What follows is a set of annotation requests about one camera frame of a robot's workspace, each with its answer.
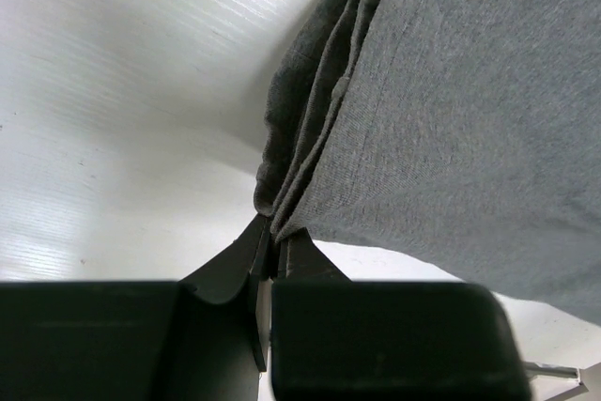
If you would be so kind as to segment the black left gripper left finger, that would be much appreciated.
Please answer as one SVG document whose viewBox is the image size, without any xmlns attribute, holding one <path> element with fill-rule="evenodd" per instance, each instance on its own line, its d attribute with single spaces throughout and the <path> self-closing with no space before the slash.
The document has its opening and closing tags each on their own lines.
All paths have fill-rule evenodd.
<svg viewBox="0 0 601 401">
<path fill-rule="evenodd" d="M 256 399 L 269 248 L 256 216 L 180 281 L 2 283 L 2 398 Z"/>
</svg>

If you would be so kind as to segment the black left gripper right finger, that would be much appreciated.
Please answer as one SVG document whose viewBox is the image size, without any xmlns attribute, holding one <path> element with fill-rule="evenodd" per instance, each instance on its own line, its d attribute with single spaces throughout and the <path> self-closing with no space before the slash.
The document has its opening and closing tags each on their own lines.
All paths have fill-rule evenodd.
<svg viewBox="0 0 601 401">
<path fill-rule="evenodd" d="M 461 282 L 353 282 L 300 231 L 271 289 L 279 400 L 528 400 L 508 317 Z"/>
</svg>

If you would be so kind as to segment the grey drawstring shorts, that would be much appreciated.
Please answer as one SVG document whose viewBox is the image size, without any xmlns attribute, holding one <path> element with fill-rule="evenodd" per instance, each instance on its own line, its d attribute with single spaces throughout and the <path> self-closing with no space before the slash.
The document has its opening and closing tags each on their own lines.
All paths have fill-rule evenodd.
<svg viewBox="0 0 601 401">
<path fill-rule="evenodd" d="M 275 238 L 600 320 L 600 0 L 320 0 L 275 72 Z"/>
</svg>

